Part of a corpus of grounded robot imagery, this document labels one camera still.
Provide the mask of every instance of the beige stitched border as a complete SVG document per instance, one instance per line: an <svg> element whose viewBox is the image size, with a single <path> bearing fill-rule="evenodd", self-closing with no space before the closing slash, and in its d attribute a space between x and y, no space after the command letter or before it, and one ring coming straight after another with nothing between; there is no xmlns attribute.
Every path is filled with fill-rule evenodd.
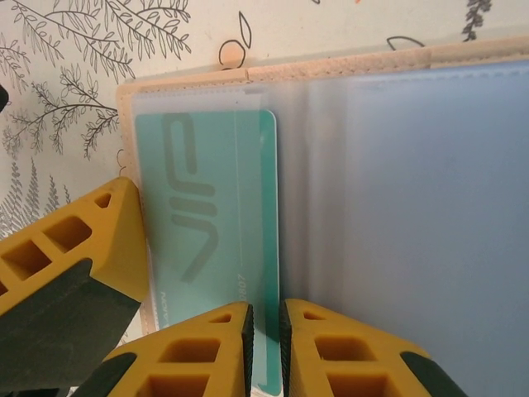
<svg viewBox="0 0 529 397"><path fill-rule="evenodd" d="M528 60L529 36L472 41L367 55L351 55L328 60L310 60L283 65L258 66L222 72L187 76L154 76L131 81L117 89L117 111L122 127L125 149L124 175L139 185L139 170L134 161L134 125L131 114L132 97L138 93L168 92L196 87L278 82L286 80L320 79L353 74L392 73L406 70L439 69L463 65ZM155 330L151 299L141 306L143 333Z"/></svg>

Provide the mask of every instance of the teal card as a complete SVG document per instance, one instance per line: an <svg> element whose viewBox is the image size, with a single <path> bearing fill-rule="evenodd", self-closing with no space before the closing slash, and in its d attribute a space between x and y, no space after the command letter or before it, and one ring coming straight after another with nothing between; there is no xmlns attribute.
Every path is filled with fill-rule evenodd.
<svg viewBox="0 0 529 397"><path fill-rule="evenodd" d="M160 328L248 301L255 311L252 384L279 395L274 115L140 115L136 141Z"/></svg>

